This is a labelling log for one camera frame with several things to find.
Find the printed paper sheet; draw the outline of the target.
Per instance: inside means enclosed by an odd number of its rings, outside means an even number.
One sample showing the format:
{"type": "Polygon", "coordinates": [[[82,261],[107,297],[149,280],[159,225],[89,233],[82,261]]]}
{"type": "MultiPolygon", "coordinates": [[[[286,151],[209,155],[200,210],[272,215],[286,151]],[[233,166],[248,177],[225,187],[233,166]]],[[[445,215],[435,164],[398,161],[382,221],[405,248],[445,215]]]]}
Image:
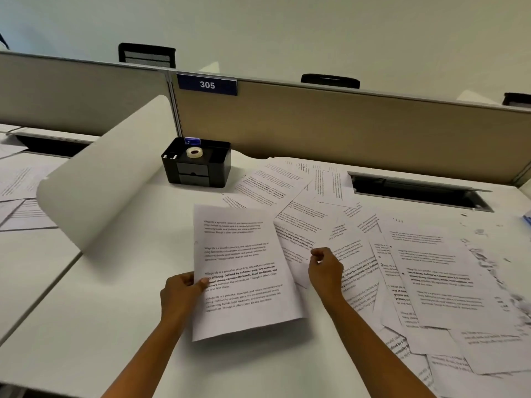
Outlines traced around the printed paper sheet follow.
{"type": "Polygon", "coordinates": [[[0,159],[27,151],[29,148],[17,139],[0,140],[0,159]]]}
{"type": "Polygon", "coordinates": [[[0,201],[36,198],[37,187],[62,163],[0,169],[0,201]]]}
{"type": "Polygon", "coordinates": [[[54,229],[57,225],[40,208],[36,199],[25,200],[0,225],[0,232],[54,229]]]}
{"type": "Polygon", "coordinates": [[[196,204],[194,275],[208,278],[192,318],[192,341],[307,316],[266,211],[196,204]]]}

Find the torn paper scraps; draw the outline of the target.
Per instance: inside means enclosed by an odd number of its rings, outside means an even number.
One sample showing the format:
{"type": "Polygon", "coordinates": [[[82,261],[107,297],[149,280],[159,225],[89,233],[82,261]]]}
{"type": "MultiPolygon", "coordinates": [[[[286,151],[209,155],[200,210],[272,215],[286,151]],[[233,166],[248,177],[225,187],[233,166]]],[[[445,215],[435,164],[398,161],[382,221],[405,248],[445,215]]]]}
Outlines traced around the torn paper scraps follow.
{"type": "Polygon", "coordinates": [[[480,211],[461,213],[460,224],[461,241],[509,295],[531,332],[531,226],[519,215],[480,211]]]}

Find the person's right forearm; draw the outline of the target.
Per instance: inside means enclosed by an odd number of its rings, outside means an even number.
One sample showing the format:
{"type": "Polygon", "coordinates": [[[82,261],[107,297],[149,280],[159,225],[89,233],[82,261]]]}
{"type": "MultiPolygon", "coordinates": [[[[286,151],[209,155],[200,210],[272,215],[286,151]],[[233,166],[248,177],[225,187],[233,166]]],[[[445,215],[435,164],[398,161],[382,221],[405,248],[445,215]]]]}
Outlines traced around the person's right forearm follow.
{"type": "Polygon", "coordinates": [[[322,303],[371,398],[436,398],[342,296],[322,303]]]}

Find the blue number label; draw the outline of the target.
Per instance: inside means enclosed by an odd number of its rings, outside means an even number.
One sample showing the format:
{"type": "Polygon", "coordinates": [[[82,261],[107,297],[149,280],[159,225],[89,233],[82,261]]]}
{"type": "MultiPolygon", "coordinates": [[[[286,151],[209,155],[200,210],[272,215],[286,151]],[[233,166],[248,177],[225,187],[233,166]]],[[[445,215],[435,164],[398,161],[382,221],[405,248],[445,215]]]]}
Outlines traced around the blue number label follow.
{"type": "Polygon", "coordinates": [[[176,77],[178,86],[182,90],[230,96],[238,95],[236,79],[192,74],[177,74],[176,77]]]}

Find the beige partition panel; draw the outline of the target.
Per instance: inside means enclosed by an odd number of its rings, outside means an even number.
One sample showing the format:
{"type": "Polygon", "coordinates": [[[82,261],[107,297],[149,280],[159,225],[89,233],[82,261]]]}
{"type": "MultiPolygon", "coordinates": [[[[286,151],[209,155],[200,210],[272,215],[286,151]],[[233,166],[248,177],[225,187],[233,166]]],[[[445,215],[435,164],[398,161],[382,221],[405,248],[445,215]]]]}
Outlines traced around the beige partition panel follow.
{"type": "Polygon", "coordinates": [[[531,180],[531,110],[238,78],[238,95],[173,78],[183,136],[252,158],[291,157],[521,186],[531,180]]]}
{"type": "Polygon", "coordinates": [[[154,99],[176,130],[161,68],[0,52],[0,124],[100,136],[154,99]]]}

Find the black desk organizer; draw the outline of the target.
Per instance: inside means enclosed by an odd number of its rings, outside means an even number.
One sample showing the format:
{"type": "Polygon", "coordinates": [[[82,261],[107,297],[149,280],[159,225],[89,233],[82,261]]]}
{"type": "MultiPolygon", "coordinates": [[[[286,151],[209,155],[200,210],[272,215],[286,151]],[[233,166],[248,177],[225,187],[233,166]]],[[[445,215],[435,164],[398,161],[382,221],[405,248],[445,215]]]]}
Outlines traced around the black desk organizer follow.
{"type": "Polygon", "coordinates": [[[223,188],[231,170],[231,143],[201,139],[203,156],[190,159],[189,145],[178,137],[162,153],[163,167],[170,184],[223,188]]]}

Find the person's left hand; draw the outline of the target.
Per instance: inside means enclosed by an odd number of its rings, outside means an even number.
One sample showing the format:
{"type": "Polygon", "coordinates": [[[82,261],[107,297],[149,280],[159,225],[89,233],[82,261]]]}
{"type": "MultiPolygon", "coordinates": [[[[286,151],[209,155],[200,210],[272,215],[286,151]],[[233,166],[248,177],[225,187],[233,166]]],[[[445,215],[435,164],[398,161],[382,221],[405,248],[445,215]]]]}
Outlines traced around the person's left hand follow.
{"type": "Polygon", "coordinates": [[[194,291],[192,288],[198,280],[194,278],[194,272],[177,274],[167,279],[160,292],[161,323],[173,327],[183,327],[186,324],[204,292],[194,291]]]}

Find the grey partition post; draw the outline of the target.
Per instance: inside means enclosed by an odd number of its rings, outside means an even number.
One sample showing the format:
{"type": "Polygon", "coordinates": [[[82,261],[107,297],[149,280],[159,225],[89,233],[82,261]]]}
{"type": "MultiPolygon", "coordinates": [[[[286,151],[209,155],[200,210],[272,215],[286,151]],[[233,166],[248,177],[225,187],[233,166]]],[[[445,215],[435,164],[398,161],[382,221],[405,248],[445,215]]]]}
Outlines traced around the grey partition post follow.
{"type": "Polygon", "coordinates": [[[175,92],[174,92],[174,83],[173,83],[174,76],[175,76],[175,73],[173,71],[171,71],[171,70],[167,70],[165,72],[165,78],[166,78],[166,81],[167,81],[168,92],[169,92],[169,101],[170,101],[172,114],[173,114],[173,117],[174,117],[174,122],[175,122],[175,126],[176,126],[177,136],[178,137],[183,137],[182,126],[181,126],[181,122],[180,122],[180,118],[179,118],[178,107],[177,107],[177,102],[176,102],[176,96],[175,96],[175,92]]]}

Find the pile of scattered printed papers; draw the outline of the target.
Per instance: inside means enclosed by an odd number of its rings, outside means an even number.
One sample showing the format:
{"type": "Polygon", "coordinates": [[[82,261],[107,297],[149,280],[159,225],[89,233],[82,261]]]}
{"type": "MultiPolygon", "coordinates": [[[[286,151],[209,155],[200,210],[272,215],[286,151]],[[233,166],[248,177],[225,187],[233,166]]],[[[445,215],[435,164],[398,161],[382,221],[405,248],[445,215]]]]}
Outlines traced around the pile of scattered printed papers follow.
{"type": "Polygon", "coordinates": [[[461,239],[361,202],[340,166],[266,163],[222,199],[277,209],[296,281],[308,287],[303,247],[322,231],[345,299],[357,310],[372,299],[367,322],[437,398],[531,398],[531,332],[461,239]]]}

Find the white curved desk divider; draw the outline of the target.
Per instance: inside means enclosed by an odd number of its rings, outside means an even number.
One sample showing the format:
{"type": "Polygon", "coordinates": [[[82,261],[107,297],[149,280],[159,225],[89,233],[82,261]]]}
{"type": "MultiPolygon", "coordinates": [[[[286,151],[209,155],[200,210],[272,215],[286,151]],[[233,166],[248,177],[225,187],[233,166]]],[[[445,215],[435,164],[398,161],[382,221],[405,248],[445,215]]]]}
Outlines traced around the white curved desk divider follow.
{"type": "Polygon", "coordinates": [[[40,208],[85,253],[162,167],[176,137],[169,99],[158,95],[42,180],[40,208]]]}

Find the person's left forearm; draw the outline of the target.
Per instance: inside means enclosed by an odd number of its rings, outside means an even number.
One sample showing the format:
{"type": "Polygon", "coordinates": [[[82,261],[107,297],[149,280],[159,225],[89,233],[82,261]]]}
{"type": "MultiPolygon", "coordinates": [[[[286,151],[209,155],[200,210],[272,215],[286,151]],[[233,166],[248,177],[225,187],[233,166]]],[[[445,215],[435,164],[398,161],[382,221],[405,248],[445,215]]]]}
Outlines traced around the person's left forearm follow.
{"type": "Polygon", "coordinates": [[[161,320],[101,398],[152,398],[188,321],[161,320]]]}

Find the person's right hand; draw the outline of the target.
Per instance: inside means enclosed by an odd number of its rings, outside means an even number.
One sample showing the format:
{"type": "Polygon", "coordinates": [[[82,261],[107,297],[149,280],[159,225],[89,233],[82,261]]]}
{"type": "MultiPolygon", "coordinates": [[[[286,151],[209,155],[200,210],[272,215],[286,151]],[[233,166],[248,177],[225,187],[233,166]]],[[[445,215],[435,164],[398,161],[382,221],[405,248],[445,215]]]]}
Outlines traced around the person's right hand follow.
{"type": "Polygon", "coordinates": [[[308,274],[323,305],[328,307],[343,299],[343,265],[328,247],[314,248],[311,252],[323,253],[323,261],[317,266],[309,265],[308,274]]]}

